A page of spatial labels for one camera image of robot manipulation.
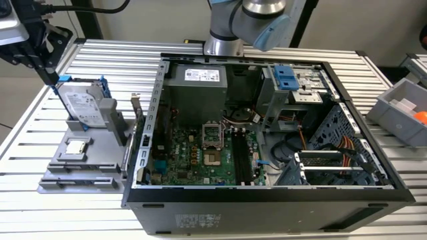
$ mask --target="barcode label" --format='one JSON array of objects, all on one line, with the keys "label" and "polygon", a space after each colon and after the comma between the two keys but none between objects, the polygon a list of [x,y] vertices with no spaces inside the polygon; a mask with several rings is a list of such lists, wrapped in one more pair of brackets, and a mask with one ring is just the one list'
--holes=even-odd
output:
[{"label": "barcode label", "polygon": [[185,81],[218,82],[220,70],[186,69]]}]

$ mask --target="white label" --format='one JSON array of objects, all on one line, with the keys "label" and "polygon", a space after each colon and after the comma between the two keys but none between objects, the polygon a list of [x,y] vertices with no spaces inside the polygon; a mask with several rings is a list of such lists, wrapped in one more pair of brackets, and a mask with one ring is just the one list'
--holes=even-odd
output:
[{"label": "white label", "polygon": [[186,69],[185,81],[218,82],[220,70]]},{"label": "white label", "polygon": [[261,116],[257,114],[257,113],[254,113],[254,117],[253,117],[253,123],[258,123],[258,121],[260,121],[260,118],[261,118]]},{"label": "white label", "polygon": [[65,97],[78,121],[89,127],[105,127],[93,96],[86,93],[66,92]]},{"label": "white label", "polygon": [[181,229],[217,228],[220,214],[174,214],[176,226]]}]

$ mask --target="metal rail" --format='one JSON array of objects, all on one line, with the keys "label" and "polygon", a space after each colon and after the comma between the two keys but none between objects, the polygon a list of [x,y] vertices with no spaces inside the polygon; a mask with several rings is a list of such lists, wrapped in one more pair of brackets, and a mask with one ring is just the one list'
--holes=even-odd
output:
[{"label": "metal rail", "polygon": [[[198,44],[88,40],[69,49],[58,72],[74,78],[104,75],[117,110],[133,118],[130,95],[137,93],[146,110],[160,53],[201,54]],[[245,47],[246,57],[327,61],[361,114],[391,84],[367,57],[353,51],[274,48],[260,52]],[[129,210],[120,208],[120,194],[38,194],[38,180],[66,130],[66,112],[44,87],[0,147],[0,238],[140,239],[145,232]],[[197,239],[376,240],[427,238],[427,148],[407,147],[368,122],[376,140],[400,173],[416,204],[400,209],[351,233],[198,235]]]}]

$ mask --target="blue latch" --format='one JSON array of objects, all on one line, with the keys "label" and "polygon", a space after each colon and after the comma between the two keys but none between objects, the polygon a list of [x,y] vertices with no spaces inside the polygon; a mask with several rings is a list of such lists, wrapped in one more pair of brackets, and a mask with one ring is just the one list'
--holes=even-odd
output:
[{"label": "blue latch", "polygon": [[293,70],[289,66],[273,66],[273,76],[279,82],[280,90],[295,91],[300,88],[299,81],[295,77]]}]

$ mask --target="green motherboard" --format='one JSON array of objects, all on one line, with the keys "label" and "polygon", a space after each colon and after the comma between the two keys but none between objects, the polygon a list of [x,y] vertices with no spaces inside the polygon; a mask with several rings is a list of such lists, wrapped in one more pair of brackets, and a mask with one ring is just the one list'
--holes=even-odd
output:
[{"label": "green motherboard", "polygon": [[[224,131],[222,148],[204,149],[201,128],[174,128],[172,131],[172,145],[161,175],[161,185],[236,185],[232,133]],[[214,130],[206,129],[204,138],[216,141]],[[260,156],[254,132],[245,135],[246,152],[250,165],[252,182],[265,185],[262,166],[257,166],[253,159]]]}]

